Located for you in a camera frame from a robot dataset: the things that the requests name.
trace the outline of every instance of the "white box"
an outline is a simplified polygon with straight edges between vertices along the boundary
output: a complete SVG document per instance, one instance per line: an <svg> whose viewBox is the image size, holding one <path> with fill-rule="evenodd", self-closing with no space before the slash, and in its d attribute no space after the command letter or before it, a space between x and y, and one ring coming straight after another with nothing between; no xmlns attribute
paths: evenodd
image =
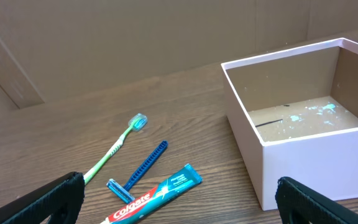
<svg viewBox="0 0 358 224"><path fill-rule="evenodd" d="M277 208L283 176L332 200L358 197L358 43L334 39L222 68L226 114L263 210Z"/></svg>

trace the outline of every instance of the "toothpaste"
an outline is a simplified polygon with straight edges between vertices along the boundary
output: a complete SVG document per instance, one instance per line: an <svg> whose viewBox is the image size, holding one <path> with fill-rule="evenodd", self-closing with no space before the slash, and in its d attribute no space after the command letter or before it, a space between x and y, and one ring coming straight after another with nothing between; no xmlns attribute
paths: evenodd
<svg viewBox="0 0 358 224"><path fill-rule="evenodd" d="M132 203L114 212L101 224L135 223L167 202L175 199L186 190L201 183L202 180L201 176L192 166L186 164L182 170L179 170L176 174L173 174Z"/></svg>

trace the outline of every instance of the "razor head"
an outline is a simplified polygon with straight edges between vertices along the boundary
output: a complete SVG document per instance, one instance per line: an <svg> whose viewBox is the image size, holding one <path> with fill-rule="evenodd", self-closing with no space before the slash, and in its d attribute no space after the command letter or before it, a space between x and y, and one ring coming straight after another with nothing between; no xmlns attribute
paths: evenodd
<svg viewBox="0 0 358 224"><path fill-rule="evenodd" d="M122 201L125 203L131 203L135 200L135 197L132 196L127 190L125 190L121 185L119 185L114 179L110 179L107 183L107 187L114 192Z"/></svg>
<svg viewBox="0 0 358 224"><path fill-rule="evenodd" d="M142 115L141 113L138 113L128 122L128 126L131 126L133 122L135 122L135 124L132 130L139 131L147 124L147 117L145 115Z"/></svg>

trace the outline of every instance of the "toothbrush head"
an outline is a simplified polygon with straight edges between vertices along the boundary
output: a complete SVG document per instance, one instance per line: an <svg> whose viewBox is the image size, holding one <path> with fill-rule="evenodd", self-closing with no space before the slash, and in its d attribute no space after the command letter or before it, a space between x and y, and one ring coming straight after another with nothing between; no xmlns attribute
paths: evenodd
<svg viewBox="0 0 358 224"><path fill-rule="evenodd" d="M128 122L128 125L130 127L132 126L133 131L139 131L146 125L146 123L147 117L145 115L142 115L141 113L138 113Z"/></svg>

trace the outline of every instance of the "red label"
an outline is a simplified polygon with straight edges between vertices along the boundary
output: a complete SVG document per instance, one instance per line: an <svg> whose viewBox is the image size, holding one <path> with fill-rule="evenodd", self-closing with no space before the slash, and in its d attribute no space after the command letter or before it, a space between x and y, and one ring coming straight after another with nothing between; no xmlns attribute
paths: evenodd
<svg viewBox="0 0 358 224"><path fill-rule="evenodd" d="M114 214L109 216L109 222L117 222L123 219L129 218L135 215L138 211L140 211L149 201L152 200L155 191L157 190L157 186L153 189L149 190L143 196L137 198L130 204L122 207L120 210L116 211Z"/></svg>

